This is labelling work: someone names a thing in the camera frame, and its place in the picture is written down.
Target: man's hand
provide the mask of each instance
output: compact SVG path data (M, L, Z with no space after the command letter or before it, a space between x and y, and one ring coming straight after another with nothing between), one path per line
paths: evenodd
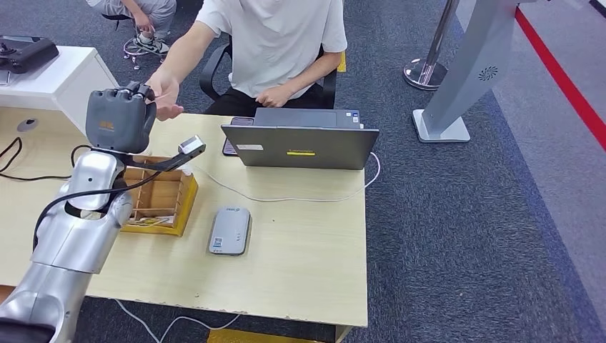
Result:
M265 89L258 97L257 102L264 107L282 107L294 94L288 87L276 86Z
M139 30L143 32L149 32L150 34L153 34L156 31L154 29L154 25L152 25L152 21L150 21L149 17L142 11L133 14L133 17L134 23L136 24L136 27L139 28Z
M183 113L183 107L175 104L179 95L179 82L172 75L155 72L146 83L156 94L156 118L164 121Z

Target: white t-shirt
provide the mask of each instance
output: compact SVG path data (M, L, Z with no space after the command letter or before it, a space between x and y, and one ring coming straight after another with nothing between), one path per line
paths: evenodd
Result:
M343 0L204 0L197 21L232 35L234 89L256 98L347 48ZM296 99L308 89L297 92Z

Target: floor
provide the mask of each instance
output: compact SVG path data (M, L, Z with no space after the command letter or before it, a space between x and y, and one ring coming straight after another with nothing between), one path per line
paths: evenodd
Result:
M474 3L462 1L458 8L464 26ZM581 0L539 1L521 9L606 121L606 18ZM509 74L494 88L495 97L605 328L606 154L519 27L512 50Z
M202 5L178 3L173 37L187 30ZM119 51L129 28L123 25L114 32L85 1L2 4L7 10L0 12L1 32L95 46L121 83L146 79L158 64L150 58L140 71L132 70ZM472 4L461 1L457 14L462 24ZM519 32L510 77L465 116L472 141L418 142L410 115L427 104L431 93L408 86L401 70L405 61L427 53L443 6L439 0L383 0L371 6L346 0L347 73L338 78L336 107L359 109L367 127L381 129L375 152L384 167L367 190L369 326L354 329L347 342L606 342L600 288L605 284L604 252L598 249L606 242L599 230L605 222L604 151L557 93ZM530 6L524 10L534 22ZM550 11L571 12L558 6ZM549 19L561 13L547 14ZM563 21L551 22L567 27ZM462 35L455 21L440 57L446 65ZM191 112L210 103L197 88L199 69L185 80L179 97ZM220 87L227 85L228 71L227 65L218 71ZM592 68L592 75L598 72ZM597 89L593 102L601 100ZM212 325L231 318L126 305L156 333L178 315ZM334 329L248 316L232 328L321 342L329 342ZM207 337L207 330L181 323L165 342ZM150 341L115 302L85 300L76 342Z

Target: laptop lid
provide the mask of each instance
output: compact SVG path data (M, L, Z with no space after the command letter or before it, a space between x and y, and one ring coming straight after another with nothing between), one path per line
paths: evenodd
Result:
M359 112L348 109L285 109L259 107L255 126L337 127L358 129Z
M247 166L364 168L379 130L222 125Z

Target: red stripe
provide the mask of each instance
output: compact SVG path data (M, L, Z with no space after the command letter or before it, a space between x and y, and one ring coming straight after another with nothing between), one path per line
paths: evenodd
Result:
M602 145L602 148L606 150L606 124L604 124L600 116L597 115L597 112L589 105L589 102L587 102L586 98L581 94L575 84L572 83L572 80L566 75L562 66L557 63L557 60L551 51L545 46L545 43L543 43L543 40L541 40L535 29L530 25L526 16L520 11L520 8L516 10L515 18L522 28L522 31L526 34L532 47L535 48L541 61L543 61L543 64L557 85L568 98L568 101L570 101L572 107L577 111L581 120L587 125L587 128L591 131L600 145Z

